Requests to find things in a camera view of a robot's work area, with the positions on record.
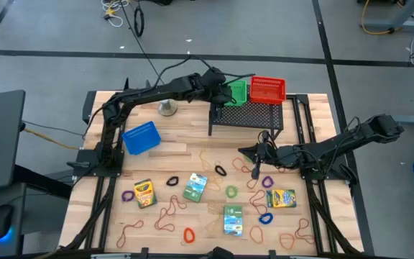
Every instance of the green rubber band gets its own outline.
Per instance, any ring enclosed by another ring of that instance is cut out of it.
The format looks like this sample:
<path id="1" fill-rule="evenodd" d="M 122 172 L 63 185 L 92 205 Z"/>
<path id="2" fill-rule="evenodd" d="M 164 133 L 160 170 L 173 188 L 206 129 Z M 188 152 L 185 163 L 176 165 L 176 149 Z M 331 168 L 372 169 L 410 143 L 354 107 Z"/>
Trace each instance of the green rubber band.
<path id="1" fill-rule="evenodd" d="M 233 190 L 233 194 L 229 194 L 229 190 L 232 189 Z M 228 196 L 228 198 L 234 198 L 237 196 L 237 187 L 235 186 L 228 186 L 226 187 L 226 195 Z"/>

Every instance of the blue light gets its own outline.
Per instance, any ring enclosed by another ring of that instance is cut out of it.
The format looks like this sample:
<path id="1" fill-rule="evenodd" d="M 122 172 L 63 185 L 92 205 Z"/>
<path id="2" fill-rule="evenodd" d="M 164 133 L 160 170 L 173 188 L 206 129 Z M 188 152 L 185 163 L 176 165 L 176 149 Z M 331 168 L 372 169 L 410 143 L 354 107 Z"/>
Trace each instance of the blue light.
<path id="1" fill-rule="evenodd" d="M 7 234 L 0 238 L 0 243 L 8 243 L 12 241 L 12 232 L 14 231 L 14 228 L 11 227 Z"/>

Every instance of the blue rubber band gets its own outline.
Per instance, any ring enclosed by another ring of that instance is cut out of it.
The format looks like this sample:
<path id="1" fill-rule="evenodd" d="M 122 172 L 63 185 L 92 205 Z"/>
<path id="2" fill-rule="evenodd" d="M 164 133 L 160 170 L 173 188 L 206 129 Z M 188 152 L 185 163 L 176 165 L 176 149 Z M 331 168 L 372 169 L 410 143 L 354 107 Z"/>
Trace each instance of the blue rubber band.
<path id="1" fill-rule="evenodd" d="M 264 213 L 263 215 L 259 216 L 259 221 L 263 224 L 269 224 L 271 223 L 272 219 L 274 219 L 274 216 L 272 215 L 272 213 L 268 212 L 268 213 Z"/>

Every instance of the black rubber band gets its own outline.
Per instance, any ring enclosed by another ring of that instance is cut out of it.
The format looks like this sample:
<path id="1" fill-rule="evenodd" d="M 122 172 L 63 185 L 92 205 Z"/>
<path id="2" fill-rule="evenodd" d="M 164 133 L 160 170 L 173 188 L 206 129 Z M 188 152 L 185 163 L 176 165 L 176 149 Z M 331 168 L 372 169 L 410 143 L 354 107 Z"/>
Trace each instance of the black rubber band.
<path id="1" fill-rule="evenodd" d="M 167 180 L 167 184 L 168 186 L 176 186 L 178 184 L 178 176 L 172 176 L 169 178 L 169 180 Z"/>
<path id="2" fill-rule="evenodd" d="M 221 165 L 216 165 L 215 166 L 215 171 L 220 176 L 226 176 L 226 174 L 227 174 L 226 171 L 221 167 Z"/>
<path id="3" fill-rule="evenodd" d="M 142 23 L 142 25 L 140 26 L 140 29 L 138 29 L 138 22 L 137 22 L 138 12 L 140 13 L 140 22 Z M 140 6 L 137 6 L 134 12 L 134 28 L 135 28 L 135 33 L 137 34 L 137 37 L 141 37 L 143 35 L 143 30 L 144 30 L 144 15 L 143 15 L 143 11 L 140 8 Z"/>

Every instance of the yellow cable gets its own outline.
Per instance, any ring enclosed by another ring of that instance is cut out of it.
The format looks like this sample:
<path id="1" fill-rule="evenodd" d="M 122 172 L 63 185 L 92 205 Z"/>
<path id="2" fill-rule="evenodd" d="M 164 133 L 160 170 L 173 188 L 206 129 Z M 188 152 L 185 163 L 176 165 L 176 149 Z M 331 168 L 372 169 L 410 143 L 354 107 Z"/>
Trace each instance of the yellow cable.
<path id="1" fill-rule="evenodd" d="M 385 35 L 385 34 L 390 33 L 390 31 L 389 31 L 389 30 L 384 31 L 384 32 L 369 32 L 369 31 L 367 31 L 367 29 L 365 29 L 365 26 L 364 26 L 364 17 L 365 17 L 365 11 L 367 10 L 367 6 L 368 6 L 368 3 L 369 3 L 369 2 L 370 2 L 370 0 L 366 0 L 366 1 L 365 1 L 364 10 L 362 11 L 362 20 L 361 20 L 361 24 L 362 24 L 362 29 L 364 29 L 364 32 L 366 32 L 366 33 L 368 33 L 368 34 L 370 34 L 370 35 Z"/>
<path id="2" fill-rule="evenodd" d="M 62 146 L 62 147 L 64 147 L 64 148 L 74 149 L 74 150 L 79 150 L 79 148 L 77 148 L 77 147 L 71 147 L 71 146 L 69 146 L 69 145 L 64 145 L 64 144 L 62 144 L 62 143 L 60 143 L 60 142 L 57 142 L 57 141 L 55 141 L 55 140 L 51 139 L 50 137 L 48 137 L 48 136 L 46 136 L 46 135 L 44 135 L 44 134 L 41 134 L 41 133 L 38 133 L 38 132 L 34 132 L 34 131 L 30 130 L 30 129 L 24 129 L 24 131 L 25 131 L 25 132 L 28 132 L 28 133 L 31 133 L 31 134 L 34 134 L 34 135 L 36 135 L 36 136 L 38 136 L 38 137 L 41 137 L 41 138 L 43 138 L 43 139 L 45 139 L 45 140 L 47 140 L 47 141 L 50 141 L 50 142 L 52 142 L 52 143 L 55 143 L 55 144 L 57 144 L 57 145 L 61 145 L 61 146 Z"/>

